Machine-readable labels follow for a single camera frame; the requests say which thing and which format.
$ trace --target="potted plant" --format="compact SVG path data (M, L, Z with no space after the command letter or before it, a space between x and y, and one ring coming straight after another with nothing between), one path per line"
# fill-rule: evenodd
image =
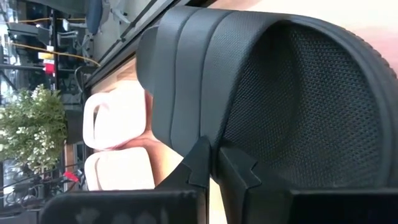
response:
M53 168L69 135L72 141L82 139L82 128L68 128L68 114L59 91L43 85L33 92L20 90L0 111L0 159L15 159L35 172Z

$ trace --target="mesh backrest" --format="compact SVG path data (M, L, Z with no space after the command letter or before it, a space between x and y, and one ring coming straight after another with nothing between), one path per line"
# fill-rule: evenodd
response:
M308 17L192 7L171 9L154 35L137 72L151 76L141 80L155 136L182 156L206 136L213 175L228 140L299 187L396 185L397 82L355 35Z
M278 24L244 71L224 138L302 187L373 185L378 107L345 49L310 28Z

